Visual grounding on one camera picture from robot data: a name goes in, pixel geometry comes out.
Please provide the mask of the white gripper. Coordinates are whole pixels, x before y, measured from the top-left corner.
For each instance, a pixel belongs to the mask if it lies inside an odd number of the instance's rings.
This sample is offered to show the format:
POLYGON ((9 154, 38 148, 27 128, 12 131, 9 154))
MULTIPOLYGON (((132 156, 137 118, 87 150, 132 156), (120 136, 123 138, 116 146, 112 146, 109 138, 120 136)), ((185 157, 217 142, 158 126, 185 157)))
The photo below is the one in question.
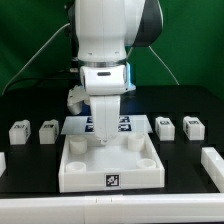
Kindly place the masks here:
POLYGON ((80 75, 90 100, 95 136, 101 142, 108 142, 118 133, 120 98, 127 90, 126 66, 82 66, 80 75))

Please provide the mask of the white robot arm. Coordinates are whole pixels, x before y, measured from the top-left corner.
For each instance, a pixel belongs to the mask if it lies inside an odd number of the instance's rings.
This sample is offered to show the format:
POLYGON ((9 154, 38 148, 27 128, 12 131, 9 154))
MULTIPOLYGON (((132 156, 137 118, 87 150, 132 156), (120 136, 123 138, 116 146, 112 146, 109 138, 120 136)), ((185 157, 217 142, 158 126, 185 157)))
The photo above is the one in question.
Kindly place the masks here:
POLYGON ((68 94, 71 113, 90 104, 94 134, 116 137, 121 95, 133 91, 125 48, 148 47, 161 34, 159 0, 75 0, 69 9, 81 84, 68 94))

